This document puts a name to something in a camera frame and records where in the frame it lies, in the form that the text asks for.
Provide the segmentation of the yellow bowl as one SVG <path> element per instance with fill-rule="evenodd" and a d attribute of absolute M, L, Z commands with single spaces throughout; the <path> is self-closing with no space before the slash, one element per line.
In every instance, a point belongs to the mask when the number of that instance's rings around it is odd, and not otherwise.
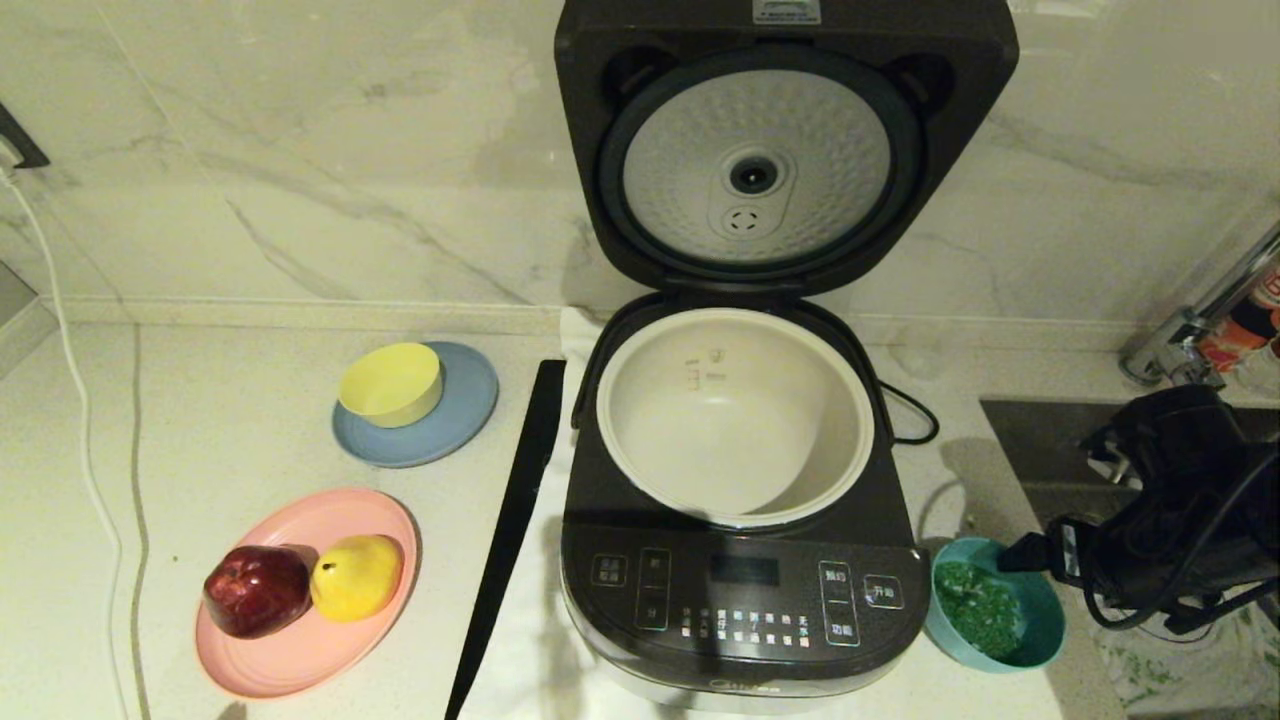
<path fill-rule="evenodd" d="M 372 427 L 398 429 L 433 413 L 444 384 L 438 352 L 428 345 L 403 342 L 376 348 L 347 368 L 337 402 Z"/>

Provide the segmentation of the steel sink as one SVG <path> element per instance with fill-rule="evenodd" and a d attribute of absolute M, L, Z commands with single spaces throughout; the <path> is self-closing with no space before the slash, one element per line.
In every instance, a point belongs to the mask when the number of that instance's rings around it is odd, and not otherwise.
<path fill-rule="evenodd" d="M 986 400 L 982 407 L 1039 524 L 1062 509 L 1082 505 L 1069 493 L 1138 491 L 1135 480 L 1112 486 L 1085 462 L 1082 441 L 1116 413 L 1114 405 Z M 1102 628 L 1075 589 L 1064 587 L 1059 593 L 1068 641 L 1048 666 L 1047 678 L 1062 715 L 1069 720 L 1129 720 L 1089 637 L 1092 628 Z M 1271 600 L 1256 605 L 1275 620 Z"/>

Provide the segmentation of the black flat mat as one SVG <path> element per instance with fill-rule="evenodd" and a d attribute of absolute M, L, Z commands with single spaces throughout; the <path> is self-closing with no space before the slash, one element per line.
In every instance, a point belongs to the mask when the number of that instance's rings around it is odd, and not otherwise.
<path fill-rule="evenodd" d="M 550 460 L 561 421 L 566 361 L 540 361 L 524 414 L 444 720 L 460 720 L 479 674 Z"/>

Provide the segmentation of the black rice cooker lid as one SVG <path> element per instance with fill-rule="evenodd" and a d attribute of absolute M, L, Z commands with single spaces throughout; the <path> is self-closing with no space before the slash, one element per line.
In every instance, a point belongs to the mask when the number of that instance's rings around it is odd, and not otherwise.
<path fill-rule="evenodd" d="M 564 0 L 553 53 L 617 270 L 806 296 L 906 233 L 1019 44 L 1007 0 Z"/>

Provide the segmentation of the chrome faucet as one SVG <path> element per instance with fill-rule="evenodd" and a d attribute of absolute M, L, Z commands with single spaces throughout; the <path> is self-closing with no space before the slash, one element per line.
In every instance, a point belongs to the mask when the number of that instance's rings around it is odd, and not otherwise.
<path fill-rule="evenodd" d="M 1280 219 L 1201 299 L 1179 307 L 1155 331 L 1123 350 L 1117 360 L 1120 372 L 1144 387 L 1167 380 L 1172 386 L 1222 388 L 1220 373 L 1198 350 L 1198 343 L 1249 295 L 1265 270 L 1279 259 Z"/>

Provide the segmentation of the teal bowl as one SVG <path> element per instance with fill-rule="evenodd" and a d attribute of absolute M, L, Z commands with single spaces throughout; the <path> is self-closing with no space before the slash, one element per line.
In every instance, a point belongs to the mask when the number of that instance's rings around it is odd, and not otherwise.
<path fill-rule="evenodd" d="M 980 537 L 951 539 L 938 547 L 931 569 L 925 633 L 942 653 L 980 673 L 1012 674 L 1043 667 L 1056 660 L 1065 643 L 1065 612 L 1053 588 L 1041 573 L 1001 573 L 997 560 L 1004 550 L 1002 544 Z M 952 628 L 936 597 L 934 568 L 946 562 L 982 568 L 1010 587 L 1021 612 L 1020 644 L 1012 657 L 1002 662 L 992 660 L 969 646 Z"/>

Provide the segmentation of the white inner pot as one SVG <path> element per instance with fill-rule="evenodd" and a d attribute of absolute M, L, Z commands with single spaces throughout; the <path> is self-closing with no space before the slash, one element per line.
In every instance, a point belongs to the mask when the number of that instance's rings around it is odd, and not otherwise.
<path fill-rule="evenodd" d="M 737 529 L 829 507 L 858 483 L 877 437 L 870 395 L 832 343 L 730 307 L 631 334 L 602 373 L 595 419 L 632 486 Z"/>

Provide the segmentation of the pink plate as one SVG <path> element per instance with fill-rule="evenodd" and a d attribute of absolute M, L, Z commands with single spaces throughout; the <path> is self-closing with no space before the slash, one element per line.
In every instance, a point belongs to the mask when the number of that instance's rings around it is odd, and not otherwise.
<path fill-rule="evenodd" d="M 279 700 L 339 676 L 372 652 L 397 624 L 416 582 L 419 530 L 403 503 L 370 488 L 326 489 L 265 516 L 241 542 L 328 550 L 361 534 L 385 536 L 402 551 L 398 585 L 384 609 L 356 623 L 334 623 L 310 610 L 278 633 L 248 641 L 229 637 L 197 607 L 195 655 L 210 682 L 239 700 Z"/>

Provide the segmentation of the white plastic bag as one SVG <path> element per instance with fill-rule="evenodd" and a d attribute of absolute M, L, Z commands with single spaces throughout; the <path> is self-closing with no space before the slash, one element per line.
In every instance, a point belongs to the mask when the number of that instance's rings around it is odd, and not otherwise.
<path fill-rule="evenodd" d="M 1187 635 L 1155 616 L 1089 637 L 1129 720 L 1280 720 L 1280 626 L 1256 603 Z"/>

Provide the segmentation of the blue plate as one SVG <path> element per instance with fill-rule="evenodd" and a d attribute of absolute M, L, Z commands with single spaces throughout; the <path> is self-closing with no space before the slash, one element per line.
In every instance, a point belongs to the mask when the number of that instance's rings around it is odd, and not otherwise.
<path fill-rule="evenodd" d="M 349 456 L 375 468 L 416 468 L 466 445 L 489 420 L 499 380 L 489 359 L 467 345 L 433 341 L 444 365 L 444 395 L 422 420 L 398 429 L 372 427 L 340 409 L 332 411 L 332 433 Z"/>

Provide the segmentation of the yellow pear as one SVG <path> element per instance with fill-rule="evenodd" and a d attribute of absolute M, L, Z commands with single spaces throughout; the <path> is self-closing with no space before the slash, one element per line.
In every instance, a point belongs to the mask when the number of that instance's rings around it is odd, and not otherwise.
<path fill-rule="evenodd" d="M 380 612 L 396 594 L 404 556 L 388 536 L 349 536 L 320 555 L 310 577 L 312 606 L 334 623 Z"/>

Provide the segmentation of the chopped green bits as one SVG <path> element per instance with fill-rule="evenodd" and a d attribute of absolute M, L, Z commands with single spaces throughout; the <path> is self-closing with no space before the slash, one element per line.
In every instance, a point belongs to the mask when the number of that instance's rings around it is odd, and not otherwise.
<path fill-rule="evenodd" d="M 1009 585 L 964 562 L 934 568 L 936 597 L 957 634 L 984 656 L 1006 661 L 1018 651 L 1021 612 Z"/>

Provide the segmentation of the black rice cooker body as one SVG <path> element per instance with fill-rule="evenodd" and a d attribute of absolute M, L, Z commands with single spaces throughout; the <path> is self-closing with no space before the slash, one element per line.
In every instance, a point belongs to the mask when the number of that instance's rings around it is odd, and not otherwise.
<path fill-rule="evenodd" d="M 920 634 L 931 555 L 893 464 L 884 389 L 849 327 L 805 301 L 731 307 L 817 333 L 867 387 L 876 443 L 858 483 L 800 521 L 737 529 L 675 511 L 617 468 L 595 419 L 608 360 L 662 318 L 714 306 L 649 293 L 605 324 L 570 415 L 576 448 L 559 583 L 576 632 L 621 685 L 660 705 L 786 714 L 878 680 Z"/>

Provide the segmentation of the dark red apple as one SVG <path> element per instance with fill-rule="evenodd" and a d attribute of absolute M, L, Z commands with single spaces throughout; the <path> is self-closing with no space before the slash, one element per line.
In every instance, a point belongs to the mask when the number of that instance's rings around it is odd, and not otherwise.
<path fill-rule="evenodd" d="M 237 639 L 274 634 L 311 607 L 310 566 L 289 546 L 244 544 L 228 552 L 202 587 L 214 625 Z"/>

